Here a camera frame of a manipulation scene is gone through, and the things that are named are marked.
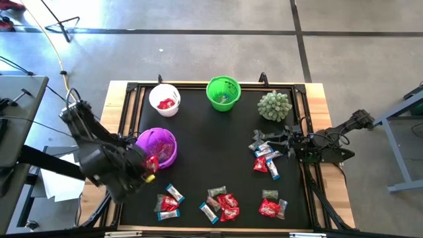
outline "white cable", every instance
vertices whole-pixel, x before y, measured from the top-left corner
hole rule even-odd
[[[61,58],[60,58],[59,52],[58,52],[58,50],[56,49],[56,47],[54,46],[54,44],[53,44],[52,40],[50,39],[50,37],[47,35],[47,32],[44,30],[44,27],[42,27],[42,26],[40,25],[40,23],[37,21],[37,19],[34,17],[34,15],[33,15],[33,14],[31,13],[31,11],[29,10],[29,8],[28,8],[28,7],[26,7],[26,5],[25,5],[24,1],[23,1],[23,0],[20,0],[20,2],[22,3],[22,5],[24,5],[25,9],[26,9],[26,10],[28,11],[28,13],[32,16],[32,18],[35,20],[35,22],[37,23],[38,27],[40,27],[40,29],[42,30],[42,32],[46,35],[46,37],[47,37],[48,41],[50,42],[50,45],[52,45],[52,47],[53,47],[53,49],[54,49],[54,52],[56,53],[56,56],[58,57],[59,64],[60,64],[60,69],[61,69],[62,71],[65,71],[65,70],[64,70],[64,68],[63,68],[63,62],[61,61]],[[68,84],[67,84],[67,79],[66,79],[66,76],[65,76],[65,75],[61,75],[61,76],[63,76],[63,82],[65,83],[65,88],[66,88],[67,92],[69,92],[69,86],[68,86]],[[71,97],[73,98],[73,100],[74,100],[74,101],[76,101],[76,99],[75,99],[75,97],[73,96],[73,94],[72,94],[72,93],[71,93]]]

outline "succulent plant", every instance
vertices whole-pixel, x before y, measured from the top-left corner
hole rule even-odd
[[[276,93],[276,91],[264,95],[257,106],[260,115],[267,120],[277,122],[283,120],[292,108],[288,102],[288,95]]]

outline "gray floor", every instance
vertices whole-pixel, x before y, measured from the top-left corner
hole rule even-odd
[[[53,23],[41,3],[27,2],[43,25]],[[294,30],[289,0],[46,2],[59,18],[80,16],[78,26],[87,28]],[[84,2],[84,7],[74,7],[74,2]],[[423,30],[419,0],[297,0],[297,7],[303,30]],[[15,22],[35,25],[27,12]],[[70,44],[60,34],[50,37],[70,73],[69,84],[99,116],[111,80],[156,80],[160,73],[165,80],[207,81],[230,75],[256,81],[265,71],[273,82],[304,82],[295,36],[75,34]],[[65,94],[56,56],[43,34],[0,33],[0,42],[0,55],[47,75],[49,86]],[[334,125],[359,108],[379,116],[422,80],[423,38],[304,37],[304,42],[311,78],[324,84]],[[0,64],[0,70],[10,68]],[[36,120],[66,131],[58,118],[63,106],[46,91]],[[356,156],[345,162],[344,170],[356,226],[423,236],[423,189],[387,192],[387,185],[403,179],[382,128],[348,137]],[[74,141],[33,125],[26,143],[42,149]],[[422,170],[421,161],[407,163],[413,171]],[[423,174],[413,176],[421,179]],[[76,201],[37,199],[30,218],[40,222],[40,230],[63,229],[72,226],[76,207]],[[13,225],[10,233],[24,231]]]

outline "white cup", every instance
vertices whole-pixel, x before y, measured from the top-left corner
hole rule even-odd
[[[173,99],[174,105],[168,109],[159,109],[157,108],[161,101],[166,99]],[[178,89],[173,85],[161,83],[154,87],[150,92],[149,96],[150,105],[160,113],[160,115],[165,117],[171,117],[175,115],[179,110],[180,104],[180,95]]]

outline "purple bucket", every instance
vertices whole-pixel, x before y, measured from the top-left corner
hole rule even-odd
[[[173,161],[176,159],[176,139],[170,131],[163,128],[151,128],[150,130],[144,131],[138,137],[135,144],[141,147],[146,152],[147,156],[152,156],[158,143],[173,145],[172,155],[167,160],[159,163],[159,169],[164,169],[172,165]]]

